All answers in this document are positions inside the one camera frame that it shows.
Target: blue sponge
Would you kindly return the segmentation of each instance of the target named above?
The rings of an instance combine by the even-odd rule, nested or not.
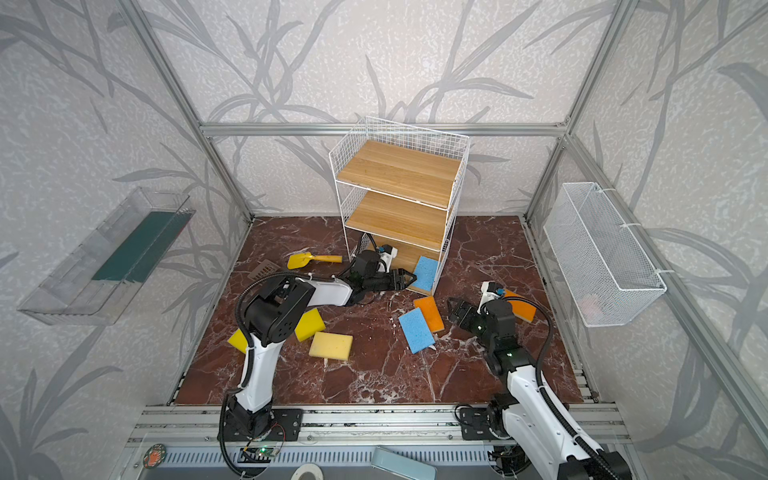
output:
[[[437,260],[420,257],[413,273],[416,275],[416,281],[411,286],[431,292],[437,274]]]
[[[411,310],[400,316],[399,320],[402,332],[408,340],[408,346],[411,347],[411,353],[424,350],[435,343],[421,309]]]

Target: yellow toy shovel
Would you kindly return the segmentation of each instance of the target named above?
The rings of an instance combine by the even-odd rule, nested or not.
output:
[[[302,266],[306,266],[310,260],[341,263],[341,255],[312,255],[310,252],[297,253],[295,255],[291,255],[288,259],[288,268],[290,270],[293,270],[294,268],[301,268]]]

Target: wallpaper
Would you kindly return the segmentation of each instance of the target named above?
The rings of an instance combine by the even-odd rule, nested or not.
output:
[[[768,3],[638,8],[577,134],[756,382],[768,391]],[[541,225],[548,270],[602,399],[615,400],[653,478],[768,478],[768,461],[663,300],[585,329]]]
[[[689,344],[663,297],[626,326],[588,329],[558,268],[544,222],[563,182],[586,181],[566,152],[531,216],[544,267],[601,401],[616,402],[649,478],[768,478],[768,458]]]
[[[165,403],[247,225],[112,2],[0,5],[0,476],[105,478]],[[113,326],[16,311],[135,188],[197,212]]]
[[[336,216],[339,204],[327,159],[338,141],[219,137],[215,143],[254,213]],[[472,138],[459,213],[525,212],[554,142],[553,137]]]
[[[636,12],[578,136],[768,393],[768,2]]]
[[[204,121],[563,121],[613,0],[141,0]]]

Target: white tape roll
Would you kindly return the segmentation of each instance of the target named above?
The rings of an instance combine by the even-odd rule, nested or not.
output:
[[[323,480],[323,471],[320,470],[320,467],[314,463],[305,463],[304,465],[301,465],[293,473],[293,476],[290,478],[290,480],[299,480],[301,475],[304,475],[305,473],[312,474],[315,477],[315,480]]]

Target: top shelf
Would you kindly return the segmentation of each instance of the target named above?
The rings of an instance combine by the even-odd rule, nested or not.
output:
[[[460,165],[451,158],[368,140],[337,180],[447,209]]]

